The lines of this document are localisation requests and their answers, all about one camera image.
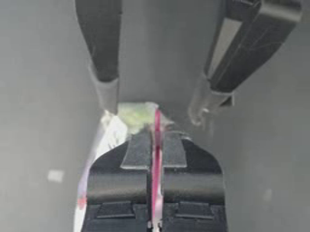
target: black plastic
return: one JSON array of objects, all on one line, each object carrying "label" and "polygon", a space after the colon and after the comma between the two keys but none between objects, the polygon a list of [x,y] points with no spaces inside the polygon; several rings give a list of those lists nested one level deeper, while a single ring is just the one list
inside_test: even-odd
[{"label": "black plastic", "polygon": [[[142,159],[146,163],[135,162],[142,150],[151,157],[150,140],[150,133],[143,131],[93,163],[83,232],[151,230],[151,159]],[[166,132],[162,144],[162,155],[167,157],[162,177],[162,231],[226,232],[223,176],[214,156],[175,132]],[[128,158],[134,162],[124,166]]]},{"label": "black plastic", "polygon": [[101,82],[119,78],[121,0],[75,0],[77,20]]},{"label": "black plastic", "polygon": [[[286,41],[301,21],[302,6],[297,0],[227,0],[223,14],[204,72],[214,91],[232,92]],[[220,34],[231,34],[231,41]],[[218,56],[220,61],[212,65]]]}]

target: gray wall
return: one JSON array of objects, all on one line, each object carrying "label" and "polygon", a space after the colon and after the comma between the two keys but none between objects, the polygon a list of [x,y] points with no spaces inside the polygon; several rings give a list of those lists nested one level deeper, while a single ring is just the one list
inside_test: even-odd
[{"label": "gray wall", "polygon": [[0,29],[0,230],[68,232],[100,116],[73,1],[3,0]]}]

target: gray background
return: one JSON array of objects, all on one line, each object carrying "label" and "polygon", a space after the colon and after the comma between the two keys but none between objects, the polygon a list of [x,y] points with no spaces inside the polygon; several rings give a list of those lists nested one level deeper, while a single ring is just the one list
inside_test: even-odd
[{"label": "gray background", "polygon": [[[215,0],[124,1],[121,100],[184,108],[214,31]],[[71,231],[100,109],[72,0],[0,3],[0,227]],[[310,3],[240,86],[236,106],[191,131],[226,173],[230,231],[307,231]],[[61,184],[47,181],[65,171]]]}]

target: small white object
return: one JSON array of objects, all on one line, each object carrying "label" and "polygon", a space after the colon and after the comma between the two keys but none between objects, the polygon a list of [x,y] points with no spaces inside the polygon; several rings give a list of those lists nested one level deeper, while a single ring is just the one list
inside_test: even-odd
[{"label": "small white object", "polygon": [[271,188],[268,188],[264,191],[263,200],[264,202],[270,202],[272,200],[272,189]]},{"label": "small white object", "polygon": [[47,179],[48,179],[49,182],[61,183],[63,182],[63,177],[64,177],[64,171],[63,170],[51,169],[48,171]]}]

